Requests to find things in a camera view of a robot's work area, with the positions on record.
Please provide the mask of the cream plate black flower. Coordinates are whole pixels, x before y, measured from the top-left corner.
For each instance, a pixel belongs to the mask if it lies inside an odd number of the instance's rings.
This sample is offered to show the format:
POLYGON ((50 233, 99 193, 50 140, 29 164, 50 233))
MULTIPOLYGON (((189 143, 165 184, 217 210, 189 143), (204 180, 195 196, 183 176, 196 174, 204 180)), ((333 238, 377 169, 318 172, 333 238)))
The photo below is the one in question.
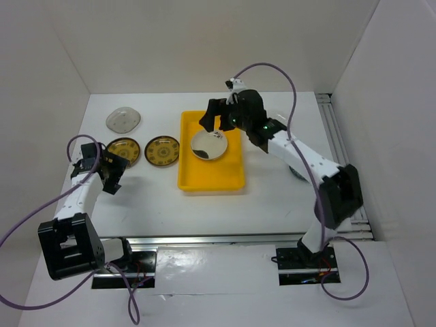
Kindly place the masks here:
POLYGON ((223 132, 199 131, 191 139, 191 152, 199 159, 211 161, 219 159, 228 148, 228 139, 223 132))

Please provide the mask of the teal green plate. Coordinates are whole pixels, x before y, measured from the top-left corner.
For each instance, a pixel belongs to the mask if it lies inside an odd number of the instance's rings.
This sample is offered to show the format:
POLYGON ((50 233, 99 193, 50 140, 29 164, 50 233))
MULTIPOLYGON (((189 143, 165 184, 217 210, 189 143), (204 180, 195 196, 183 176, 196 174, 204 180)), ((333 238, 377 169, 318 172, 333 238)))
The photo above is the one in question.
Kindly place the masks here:
POLYGON ((301 175, 300 173, 298 173, 295 169, 293 169, 291 166, 289 167, 290 172, 300 181, 304 181, 307 182, 307 179, 301 175))

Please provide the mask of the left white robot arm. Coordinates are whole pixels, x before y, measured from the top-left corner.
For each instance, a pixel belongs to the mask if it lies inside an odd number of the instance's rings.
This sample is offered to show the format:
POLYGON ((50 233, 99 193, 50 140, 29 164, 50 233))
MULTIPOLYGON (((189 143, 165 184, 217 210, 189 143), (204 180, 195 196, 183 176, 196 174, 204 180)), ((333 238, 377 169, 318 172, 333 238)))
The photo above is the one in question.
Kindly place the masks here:
POLYGON ((134 265, 125 237, 102 240, 91 221, 98 196, 116 194, 129 161, 109 152, 103 144, 83 144, 82 159, 71 173, 71 192, 51 221, 38 228, 48 274, 53 280, 99 270, 108 262, 120 272, 134 265))

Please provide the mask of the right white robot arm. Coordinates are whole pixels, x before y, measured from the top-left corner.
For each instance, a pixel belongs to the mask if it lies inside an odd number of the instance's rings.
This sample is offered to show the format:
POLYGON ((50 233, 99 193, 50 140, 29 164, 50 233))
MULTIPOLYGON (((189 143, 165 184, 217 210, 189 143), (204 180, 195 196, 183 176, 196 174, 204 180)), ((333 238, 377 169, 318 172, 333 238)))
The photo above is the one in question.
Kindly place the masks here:
POLYGON ((300 264, 314 266, 337 228, 363 205, 357 169, 326 159, 294 136, 289 127, 268 117, 257 91, 248 89, 229 99, 210 99, 199 124, 212 132, 216 118, 220 119, 219 130, 244 131, 253 145, 281 159, 314 188, 317 220, 297 245, 300 264))

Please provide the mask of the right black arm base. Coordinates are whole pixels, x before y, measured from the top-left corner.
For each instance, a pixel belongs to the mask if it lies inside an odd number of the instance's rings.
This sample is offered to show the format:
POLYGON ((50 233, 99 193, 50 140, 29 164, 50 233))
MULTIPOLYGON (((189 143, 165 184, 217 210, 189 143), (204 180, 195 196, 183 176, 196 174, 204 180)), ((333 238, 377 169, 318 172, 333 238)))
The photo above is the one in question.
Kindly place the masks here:
POLYGON ((340 283, 341 278, 333 247, 310 262, 304 262, 297 248, 277 248, 270 259, 277 265, 279 285, 315 285, 325 277, 325 283, 340 283))

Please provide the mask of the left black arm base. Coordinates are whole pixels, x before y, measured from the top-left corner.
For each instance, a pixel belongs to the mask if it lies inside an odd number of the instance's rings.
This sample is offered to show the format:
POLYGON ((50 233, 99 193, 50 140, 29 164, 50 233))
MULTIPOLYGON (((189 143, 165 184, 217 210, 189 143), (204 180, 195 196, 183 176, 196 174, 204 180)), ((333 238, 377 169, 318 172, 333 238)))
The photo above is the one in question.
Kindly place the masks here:
MULTIPOLYGON (((157 251, 134 251, 132 261, 119 265, 125 274, 130 288, 151 289, 155 287, 155 269, 157 251)), ((93 290, 120 290, 126 284, 121 274, 113 267, 99 270, 93 277, 91 288, 93 290)))

